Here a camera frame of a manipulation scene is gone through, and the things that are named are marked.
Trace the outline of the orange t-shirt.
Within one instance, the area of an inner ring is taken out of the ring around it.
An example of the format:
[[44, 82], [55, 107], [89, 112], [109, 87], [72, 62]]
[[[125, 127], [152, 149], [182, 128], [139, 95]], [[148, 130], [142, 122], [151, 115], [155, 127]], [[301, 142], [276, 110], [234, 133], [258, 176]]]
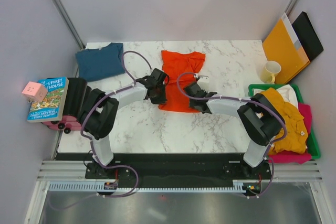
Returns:
[[162, 70], [169, 76], [169, 81], [165, 88], [167, 102], [159, 105], [159, 109], [171, 112], [197, 113], [196, 109], [189, 107], [189, 98], [184, 96], [180, 89], [195, 81], [193, 73], [199, 73], [202, 69], [205, 54], [196, 51], [181, 54], [162, 50], [161, 56]]

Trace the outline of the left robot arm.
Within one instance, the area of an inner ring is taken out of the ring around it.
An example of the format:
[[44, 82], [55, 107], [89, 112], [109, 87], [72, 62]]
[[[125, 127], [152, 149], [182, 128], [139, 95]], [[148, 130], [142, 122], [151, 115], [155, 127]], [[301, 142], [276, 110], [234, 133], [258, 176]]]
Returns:
[[89, 92], [77, 121], [81, 124], [81, 135], [90, 141], [94, 160], [99, 163], [97, 173], [103, 178], [111, 178], [115, 173], [109, 134], [118, 110], [147, 99], [152, 104], [166, 104], [165, 88], [169, 81], [168, 74], [155, 68], [149, 76], [135, 79], [130, 85], [110, 93], [98, 88]]

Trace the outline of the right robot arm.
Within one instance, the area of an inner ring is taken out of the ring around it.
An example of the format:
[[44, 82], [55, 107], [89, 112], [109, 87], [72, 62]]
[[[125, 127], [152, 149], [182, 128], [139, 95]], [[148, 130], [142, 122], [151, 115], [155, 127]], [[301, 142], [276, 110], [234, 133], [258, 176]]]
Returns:
[[225, 114], [240, 118], [250, 142], [240, 166], [241, 174], [248, 179], [259, 173], [259, 164], [276, 136], [285, 127], [285, 119], [261, 93], [247, 98], [226, 97], [216, 92], [206, 92], [198, 83], [187, 85], [182, 92], [189, 98], [189, 105], [202, 113]]

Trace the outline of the folded blue t-shirt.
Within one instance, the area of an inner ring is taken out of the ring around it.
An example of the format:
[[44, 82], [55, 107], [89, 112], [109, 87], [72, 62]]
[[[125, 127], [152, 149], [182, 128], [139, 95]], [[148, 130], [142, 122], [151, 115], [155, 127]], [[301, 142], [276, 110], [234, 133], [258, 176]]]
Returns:
[[123, 43], [109, 43], [98, 49], [85, 49], [76, 53], [78, 77], [87, 82], [124, 74], [121, 64]]

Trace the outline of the black pink roller organizer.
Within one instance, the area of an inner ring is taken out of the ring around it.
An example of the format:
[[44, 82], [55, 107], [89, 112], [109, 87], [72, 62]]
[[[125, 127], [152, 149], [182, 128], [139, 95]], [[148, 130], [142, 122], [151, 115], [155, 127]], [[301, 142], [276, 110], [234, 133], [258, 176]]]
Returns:
[[77, 121], [77, 116], [86, 101], [91, 88], [83, 78], [68, 78], [68, 90], [63, 110], [62, 119], [58, 121], [42, 122], [49, 129], [63, 131], [69, 134], [71, 131], [80, 131], [81, 124]]

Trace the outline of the yellow mug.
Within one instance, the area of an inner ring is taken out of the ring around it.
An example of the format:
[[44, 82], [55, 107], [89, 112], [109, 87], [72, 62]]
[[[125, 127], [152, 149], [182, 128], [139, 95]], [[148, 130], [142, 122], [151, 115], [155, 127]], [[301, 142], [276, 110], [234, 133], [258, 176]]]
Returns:
[[276, 76], [281, 72], [281, 65], [276, 61], [267, 61], [262, 68], [260, 79], [264, 83], [274, 84]]

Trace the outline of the white t-shirt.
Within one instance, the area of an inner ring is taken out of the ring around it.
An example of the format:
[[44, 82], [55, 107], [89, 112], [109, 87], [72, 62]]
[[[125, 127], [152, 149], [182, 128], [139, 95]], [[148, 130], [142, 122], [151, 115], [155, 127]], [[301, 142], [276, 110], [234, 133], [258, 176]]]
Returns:
[[263, 94], [272, 104], [279, 105], [280, 102], [283, 102], [298, 107], [299, 101], [291, 85], [250, 84], [248, 88], [253, 95]]

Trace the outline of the magenta t-shirt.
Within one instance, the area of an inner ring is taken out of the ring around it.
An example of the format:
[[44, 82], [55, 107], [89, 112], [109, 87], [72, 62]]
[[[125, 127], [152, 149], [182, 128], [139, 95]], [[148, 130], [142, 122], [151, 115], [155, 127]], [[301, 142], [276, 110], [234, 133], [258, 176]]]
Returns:
[[294, 153], [291, 151], [283, 151], [276, 155], [269, 155], [274, 160], [276, 164], [304, 164], [307, 161], [311, 160], [313, 156], [316, 154], [316, 145], [313, 140], [312, 134], [312, 114], [310, 106], [304, 103], [298, 104], [299, 112], [304, 116], [304, 124], [309, 133], [308, 138], [306, 140], [306, 151], [303, 154]]

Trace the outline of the orange folder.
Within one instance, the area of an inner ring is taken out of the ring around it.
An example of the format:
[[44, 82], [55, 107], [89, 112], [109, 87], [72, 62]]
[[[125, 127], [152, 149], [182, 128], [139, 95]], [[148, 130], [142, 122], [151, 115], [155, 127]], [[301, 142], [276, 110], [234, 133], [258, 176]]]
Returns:
[[301, 72], [310, 60], [301, 44], [287, 14], [283, 14], [263, 41], [268, 61], [281, 66], [275, 77], [275, 84], [286, 84]]

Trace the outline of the mustard yellow t-shirt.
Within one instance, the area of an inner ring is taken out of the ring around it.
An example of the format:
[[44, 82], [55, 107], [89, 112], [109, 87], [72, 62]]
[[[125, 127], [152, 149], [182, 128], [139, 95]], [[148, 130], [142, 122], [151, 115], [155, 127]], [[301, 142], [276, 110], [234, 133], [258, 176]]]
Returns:
[[283, 151], [303, 154], [306, 151], [306, 140], [309, 135], [304, 124], [304, 116], [299, 112], [298, 107], [288, 103], [280, 102], [279, 105], [272, 104], [272, 106], [285, 120], [287, 135], [282, 140], [273, 143], [268, 154], [276, 155]]

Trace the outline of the blue treehouse book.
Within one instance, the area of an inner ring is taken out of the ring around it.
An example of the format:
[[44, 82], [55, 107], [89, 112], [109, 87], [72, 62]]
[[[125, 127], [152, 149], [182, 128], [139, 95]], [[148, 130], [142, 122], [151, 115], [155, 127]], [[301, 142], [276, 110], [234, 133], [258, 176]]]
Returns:
[[41, 102], [30, 106], [27, 121], [29, 123], [60, 121], [62, 119], [69, 79], [67, 77], [48, 78], [37, 81], [47, 89]]

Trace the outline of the green plastic tray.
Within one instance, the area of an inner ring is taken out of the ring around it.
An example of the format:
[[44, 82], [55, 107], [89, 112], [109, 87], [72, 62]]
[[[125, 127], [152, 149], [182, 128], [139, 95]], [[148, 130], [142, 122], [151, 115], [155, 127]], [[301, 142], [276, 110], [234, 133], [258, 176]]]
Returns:
[[287, 135], [272, 144], [268, 151], [275, 163], [303, 164], [311, 159], [319, 159], [321, 152], [312, 129], [312, 113], [303, 102], [299, 87], [295, 84], [251, 84], [249, 96], [265, 94], [271, 104], [280, 110], [285, 119]]

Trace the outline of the pink cube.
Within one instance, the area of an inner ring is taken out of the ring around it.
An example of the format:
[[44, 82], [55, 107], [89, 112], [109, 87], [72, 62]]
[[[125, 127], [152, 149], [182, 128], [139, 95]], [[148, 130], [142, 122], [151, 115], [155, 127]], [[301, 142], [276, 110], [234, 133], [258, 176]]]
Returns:
[[24, 95], [29, 101], [42, 102], [45, 96], [47, 95], [47, 88], [38, 82], [28, 82], [22, 91], [22, 95]]

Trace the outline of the black flat box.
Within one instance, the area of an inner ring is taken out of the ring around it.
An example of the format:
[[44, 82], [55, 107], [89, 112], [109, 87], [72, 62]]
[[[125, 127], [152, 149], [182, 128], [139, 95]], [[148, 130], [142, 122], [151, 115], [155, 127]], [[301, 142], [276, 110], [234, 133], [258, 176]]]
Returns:
[[316, 59], [323, 51], [323, 45], [306, 12], [301, 12], [292, 23], [293, 29], [310, 61]]

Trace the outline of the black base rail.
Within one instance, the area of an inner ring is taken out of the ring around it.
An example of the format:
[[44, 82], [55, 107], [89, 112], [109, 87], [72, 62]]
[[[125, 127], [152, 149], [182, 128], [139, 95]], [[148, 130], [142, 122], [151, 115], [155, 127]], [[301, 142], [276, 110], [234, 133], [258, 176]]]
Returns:
[[206, 187], [232, 186], [235, 180], [266, 181], [271, 178], [268, 162], [251, 168], [242, 153], [116, 153], [102, 168], [91, 154], [58, 154], [58, 161], [86, 161], [86, 179], [116, 179], [123, 186]]

